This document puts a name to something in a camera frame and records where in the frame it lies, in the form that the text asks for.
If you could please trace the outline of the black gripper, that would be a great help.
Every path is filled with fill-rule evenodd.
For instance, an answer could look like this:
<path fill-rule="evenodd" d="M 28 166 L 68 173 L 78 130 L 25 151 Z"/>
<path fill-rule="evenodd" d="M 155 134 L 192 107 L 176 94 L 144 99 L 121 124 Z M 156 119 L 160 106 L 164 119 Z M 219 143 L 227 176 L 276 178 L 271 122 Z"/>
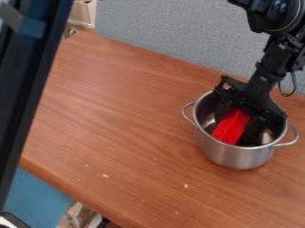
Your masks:
<path fill-rule="evenodd" d="M 270 91 L 275 84 L 284 78 L 284 74 L 256 70 L 247 82 L 242 82 L 227 75 L 220 76 L 220 82 L 214 88 L 215 112 L 214 119 L 219 123 L 232 107 L 251 116 L 239 146 L 258 146 L 260 133 L 266 128 L 266 122 L 284 120 L 286 112 L 278 107 L 270 98 Z"/>

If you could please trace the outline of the dark blue arm link foreground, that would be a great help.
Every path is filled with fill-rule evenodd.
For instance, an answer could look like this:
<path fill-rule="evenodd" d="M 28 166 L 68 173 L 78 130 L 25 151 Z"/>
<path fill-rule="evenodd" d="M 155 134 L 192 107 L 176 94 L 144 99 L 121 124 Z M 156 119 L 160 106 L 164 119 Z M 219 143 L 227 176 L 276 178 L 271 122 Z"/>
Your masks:
<path fill-rule="evenodd" d="M 73 0 L 0 1 L 0 211 Z"/>

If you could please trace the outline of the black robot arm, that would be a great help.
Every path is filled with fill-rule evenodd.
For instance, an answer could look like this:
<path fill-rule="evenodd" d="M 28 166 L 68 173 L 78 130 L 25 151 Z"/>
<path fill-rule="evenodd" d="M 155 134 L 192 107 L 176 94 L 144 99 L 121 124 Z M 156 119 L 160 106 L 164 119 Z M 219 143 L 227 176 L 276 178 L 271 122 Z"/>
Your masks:
<path fill-rule="evenodd" d="M 270 91 L 305 67 L 305 0 L 227 2 L 244 10 L 250 30 L 267 34 L 268 39 L 248 81 L 220 76 L 214 88 L 220 103 L 212 137 L 232 145 L 254 145 L 254 136 L 287 119 L 270 98 Z"/>

